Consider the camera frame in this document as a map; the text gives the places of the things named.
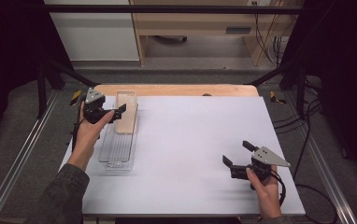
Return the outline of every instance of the aluminum rail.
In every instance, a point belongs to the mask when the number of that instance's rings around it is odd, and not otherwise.
[[[15,183],[21,174],[21,170],[23,169],[27,159],[33,150],[34,145],[36,144],[36,140],[40,136],[48,118],[50,117],[50,113],[53,110],[56,100],[59,96],[59,91],[52,91],[52,94],[48,101],[47,111],[44,113],[44,116],[38,119],[33,126],[32,131],[29,133],[26,141],[24,142],[23,146],[21,147],[21,151],[19,152],[16,160],[13,162],[10,170],[7,173],[3,183],[0,186],[0,212],[3,208],[9,193],[12,191]]]
[[[23,10],[59,13],[196,13],[196,14],[285,14],[322,13],[321,7],[233,7],[164,5],[39,5],[19,4]]]
[[[295,100],[293,93],[290,91],[284,91],[285,98],[288,99],[288,103],[292,108],[294,114],[296,114],[295,109]],[[307,125],[301,125],[301,133],[304,138],[307,135]],[[341,188],[339,187],[338,183],[336,182],[336,178],[333,175],[330,167],[328,166],[327,162],[324,160],[324,157],[321,154],[321,151],[316,144],[315,139],[313,138],[312,134],[309,134],[307,145],[309,146],[309,154],[312,158],[312,161],[315,163],[316,169],[321,176],[321,181],[323,182],[324,186],[326,187],[327,193],[330,196],[331,201],[336,206],[336,211],[338,213],[339,218],[343,224],[356,224],[356,218],[353,212],[350,209],[350,206],[345,199],[344,194],[342,193]]]

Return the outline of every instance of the wire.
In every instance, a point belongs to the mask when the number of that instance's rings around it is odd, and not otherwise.
[[[288,133],[288,132],[291,132],[292,130],[294,130],[294,129],[296,129],[296,128],[299,128],[299,127],[301,127],[301,126],[303,126],[304,124],[305,124],[305,121],[304,121],[304,122],[302,122],[301,124],[299,124],[299,125],[297,125],[297,126],[295,126],[295,127],[291,128],[291,129],[289,129],[289,130],[286,130],[286,131],[283,131],[283,132],[280,132],[280,133],[277,133],[277,134],[282,134],[282,133]]]
[[[289,116],[289,117],[286,118],[286,119],[280,119],[280,120],[272,121],[272,123],[279,123],[279,122],[287,121],[287,120],[289,120],[289,119],[294,118],[295,116],[297,116],[297,114],[291,115],[291,116]]]
[[[305,137],[305,141],[304,141],[304,144],[301,148],[301,152],[300,152],[300,157],[298,158],[298,162],[297,162],[297,165],[295,166],[295,170],[294,170],[294,173],[293,173],[293,180],[295,181],[295,178],[297,176],[297,172],[298,172],[298,168],[301,164],[301,160],[304,156],[304,152],[305,152],[305,148],[307,146],[307,140],[309,138],[309,134],[310,134],[310,119],[309,119],[309,109],[310,109],[310,106],[312,104],[314,104],[315,102],[319,101],[319,99],[316,99],[314,101],[312,101],[308,106],[307,106],[307,113],[305,114],[307,116],[307,135]]]
[[[277,58],[277,66],[280,65],[279,63],[280,56],[283,56],[283,53],[280,52],[280,44],[281,44],[281,36],[280,37],[275,36],[272,42],[272,48],[274,50],[275,57]]]
[[[275,175],[277,175],[279,178],[280,178],[280,175],[278,174],[278,172],[274,171],[274,170],[271,170],[272,172],[275,173]]]
[[[317,104],[317,105],[313,106],[312,108],[310,108],[310,109],[306,112],[305,115],[309,115],[309,116],[314,115],[316,112],[318,112],[318,111],[320,110],[319,108],[318,108],[317,110],[314,110],[314,109],[317,108],[319,105],[321,105],[321,104]],[[278,120],[278,121],[275,121],[275,122],[281,122],[281,121],[289,120],[289,119],[291,119],[291,118],[294,117],[294,116],[295,116],[295,115],[289,117],[288,119]],[[290,125],[296,123],[296,122],[297,122],[298,120],[300,120],[300,119],[301,119],[301,118],[292,120],[292,121],[290,121],[289,123],[280,125],[280,126],[278,126],[278,127],[274,127],[274,129],[276,130],[276,129],[280,129],[280,128],[284,128],[284,127],[290,126]]]
[[[333,202],[330,200],[330,198],[325,195],[323,192],[321,192],[320,190],[318,189],[315,189],[315,188],[312,188],[311,186],[308,186],[308,185],[303,185],[303,184],[295,184],[296,187],[300,187],[300,188],[306,188],[306,189],[312,189],[314,190],[315,192],[319,193],[323,198],[325,198],[329,204],[333,207],[333,211],[334,211],[334,218],[333,218],[333,221],[330,222],[330,223],[336,223],[338,221],[338,213],[336,211],[336,206],[333,204]],[[308,216],[307,214],[305,214],[305,217],[307,219],[309,219],[310,221],[312,221],[313,223],[317,223],[317,224],[321,224],[319,221],[317,221],[316,219]]]
[[[300,153],[300,156],[299,156],[299,159],[298,159],[298,162],[297,162],[297,164],[296,164],[296,166],[295,166],[295,170],[294,170],[294,173],[293,173],[293,180],[295,181],[295,178],[296,178],[296,176],[297,176],[297,172],[298,172],[298,168],[299,168],[299,166],[300,166],[300,164],[301,164],[301,160],[302,160],[302,158],[303,158],[303,156],[304,156],[304,152],[305,152],[305,149],[306,149],[306,146],[307,146],[307,140],[308,140],[308,138],[309,138],[309,134],[310,134],[310,108],[311,108],[311,106],[312,106],[312,104],[314,104],[315,102],[318,102],[319,101],[319,99],[316,99],[316,100],[314,100],[314,101],[312,101],[309,105],[308,105],[308,107],[307,107],[307,113],[306,113],[306,116],[307,116],[307,118],[306,118],[306,122],[307,122],[307,136],[306,136],[306,139],[305,139],[305,141],[304,141],[304,144],[303,144],[303,146],[302,146],[302,148],[301,148],[301,153]],[[333,202],[330,200],[330,198],[328,197],[328,196],[326,196],[325,194],[323,194],[321,191],[319,191],[319,190],[317,190],[317,189],[315,189],[315,188],[312,188],[311,186],[307,186],[307,185],[302,185],[302,184],[295,184],[297,187],[303,187],[303,188],[307,188],[307,189],[312,189],[312,190],[314,190],[314,191],[316,191],[317,193],[319,193],[322,197],[324,197],[329,203],[330,203],[330,205],[332,205],[332,207],[333,207],[333,209],[334,209],[334,212],[335,212],[335,216],[334,216],[334,219],[333,219],[333,221],[331,222],[331,223],[336,223],[337,222],[337,220],[338,220],[338,213],[337,213],[337,211],[336,211],[336,207],[335,207],[335,205],[333,204]],[[313,223],[316,223],[316,224],[320,224],[320,222],[318,222],[316,219],[314,219],[314,218],[312,218],[312,217],[310,217],[310,216],[308,216],[307,214],[305,214],[305,216],[306,216],[306,218],[307,219],[309,219],[310,221],[312,221]]]
[[[281,33],[280,37],[284,36],[284,33],[286,33],[286,31],[289,30],[289,28],[294,24],[294,22],[297,20],[297,18],[292,18],[292,22],[290,22],[290,24],[286,27],[286,29],[284,29],[283,33]]]
[[[280,175],[278,175],[276,173],[276,175],[271,174],[271,176],[274,177],[275,179],[277,179],[277,181],[281,185],[280,199],[278,200],[278,203],[281,206],[283,204],[283,202],[284,202],[284,199],[286,198],[286,186],[284,185],[283,181],[281,180]]]
[[[79,101],[77,102],[78,106],[78,110],[77,110],[77,120],[76,123],[74,124],[74,131],[73,131],[73,142],[71,144],[71,151],[74,151],[74,147],[76,146],[77,143],[77,134],[79,132],[79,125],[82,123],[83,120],[79,120],[80,119],[80,109],[81,109],[81,105],[82,102],[85,101],[85,95],[83,95],[82,97],[79,98]]]
[[[268,31],[267,31],[266,36],[269,36],[269,34],[270,34],[271,30],[272,30],[272,26],[274,25],[274,23],[275,23],[275,21],[277,20],[278,16],[279,16],[279,15],[276,15],[276,14],[274,15],[274,19],[272,20],[272,22],[271,22],[271,24],[270,24],[270,26],[269,26],[269,29],[268,29]],[[268,58],[269,62],[271,62],[271,63],[273,63],[273,64],[276,64],[276,63],[273,61],[273,59],[270,57],[270,55],[268,54],[268,51],[267,51],[267,49],[266,49],[265,42],[264,42],[264,40],[263,40],[263,36],[261,35],[260,29],[259,29],[259,25],[258,25],[258,14],[254,14],[254,17],[255,17],[255,28],[256,28],[256,29],[255,29],[255,38],[256,38],[256,40],[257,40],[257,43],[258,43],[258,45],[261,47],[261,49],[262,49],[262,51],[264,52],[264,54],[266,55],[266,57]]]

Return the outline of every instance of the clear plastic container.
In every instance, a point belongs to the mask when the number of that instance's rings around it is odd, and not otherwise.
[[[116,121],[107,125],[99,161],[106,163],[107,171],[131,171],[135,160],[138,114],[133,113],[134,125],[131,132],[117,133]]]

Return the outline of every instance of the white table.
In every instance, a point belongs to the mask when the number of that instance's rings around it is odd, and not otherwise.
[[[115,97],[108,96],[104,108]],[[138,96],[134,168],[110,173],[98,161],[102,131],[88,165],[83,213],[111,217],[237,217],[258,214],[250,182],[232,179],[222,161],[250,164],[247,140],[283,154],[262,97]],[[67,149],[63,164],[71,153]],[[304,207],[288,168],[278,168],[287,188],[286,215]]]

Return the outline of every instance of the person's arm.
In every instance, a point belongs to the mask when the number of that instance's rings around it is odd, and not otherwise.
[[[113,112],[107,113],[99,122],[91,124],[80,115],[81,123],[73,153],[45,188],[35,211],[24,223],[80,223],[82,198],[89,184],[85,170],[94,144],[112,116]]]
[[[277,166],[273,165],[272,170],[277,171]],[[267,224],[289,224],[292,223],[288,217],[281,214],[278,201],[278,181],[272,176],[261,182],[257,175],[250,169],[246,169],[250,183],[254,186],[260,209],[262,223]]]

